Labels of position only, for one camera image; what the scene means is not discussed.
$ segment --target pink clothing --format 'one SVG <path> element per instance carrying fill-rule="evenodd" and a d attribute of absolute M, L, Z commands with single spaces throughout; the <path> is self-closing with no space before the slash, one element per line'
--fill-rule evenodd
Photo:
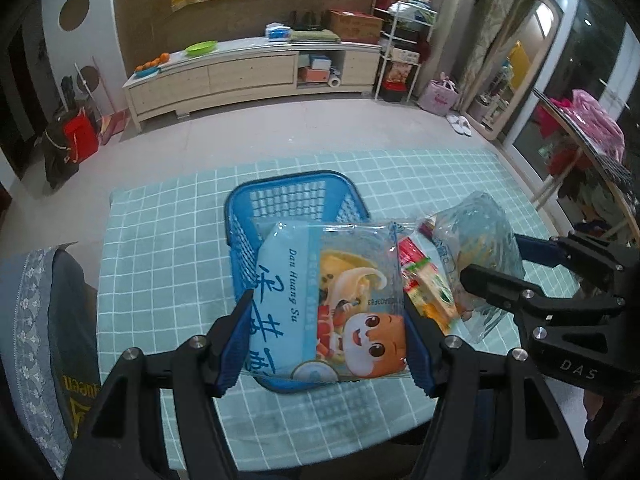
<path fill-rule="evenodd" d="M 617 160 L 622 164 L 625 155 L 625 136 L 600 103 L 584 90 L 574 90 L 574 102 L 568 99 L 551 102 L 568 115 L 580 127 L 597 151 Z M 538 107 L 540 135 L 546 139 L 558 129 L 554 118 L 542 107 Z"/>
<path fill-rule="evenodd" d="M 574 90 L 574 105 L 566 111 L 596 146 L 622 164 L 625 135 L 595 98 L 584 90 Z"/>

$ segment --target paper towel roll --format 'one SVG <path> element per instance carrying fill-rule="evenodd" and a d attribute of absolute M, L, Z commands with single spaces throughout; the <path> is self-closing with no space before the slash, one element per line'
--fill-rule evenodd
<path fill-rule="evenodd" d="M 337 75 L 332 75 L 329 81 L 326 82 L 331 88 L 338 88 L 340 86 L 340 78 Z"/>

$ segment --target shoes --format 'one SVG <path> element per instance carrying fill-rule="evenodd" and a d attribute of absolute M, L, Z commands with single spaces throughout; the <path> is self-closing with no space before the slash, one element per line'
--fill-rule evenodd
<path fill-rule="evenodd" d="M 459 134 L 467 137 L 471 137 L 471 124 L 463 116 L 457 116 L 454 114 L 447 114 L 447 121 L 451 124 L 451 127 Z"/>

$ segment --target mirror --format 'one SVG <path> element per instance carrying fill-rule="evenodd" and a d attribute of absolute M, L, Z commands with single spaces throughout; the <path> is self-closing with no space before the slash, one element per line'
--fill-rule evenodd
<path fill-rule="evenodd" d="M 549 0 L 516 0 L 487 54 L 462 113 L 494 140 L 526 95 L 560 19 Z"/>

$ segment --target drawer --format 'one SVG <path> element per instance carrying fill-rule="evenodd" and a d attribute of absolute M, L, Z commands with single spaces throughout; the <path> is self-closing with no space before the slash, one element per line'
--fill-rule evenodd
<path fill-rule="evenodd" d="M 164 76 L 160 79 L 162 86 L 160 92 L 164 104 L 177 103 L 201 97 L 210 93 L 209 73 L 206 67 L 192 68 L 177 74 Z"/>
<path fill-rule="evenodd" d="M 160 81 L 154 79 L 148 83 L 134 86 L 131 90 L 131 100 L 137 114 L 143 114 L 154 108 L 159 108 L 160 104 Z"/>
<path fill-rule="evenodd" d="M 209 66 L 211 93 L 293 84 L 295 55 L 254 57 Z"/>
<path fill-rule="evenodd" d="M 206 67 L 193 68 L 177 74 L 159 75 L 131 89 L 136 113 L 142 114 L 194 97 L 209 94 L 209 74 Z"/>
<path fill-rule="evenodd" d="M 342 69 L 343 85 L 373 85 L 380 54 L 372 52 L 347 52 Z"/>

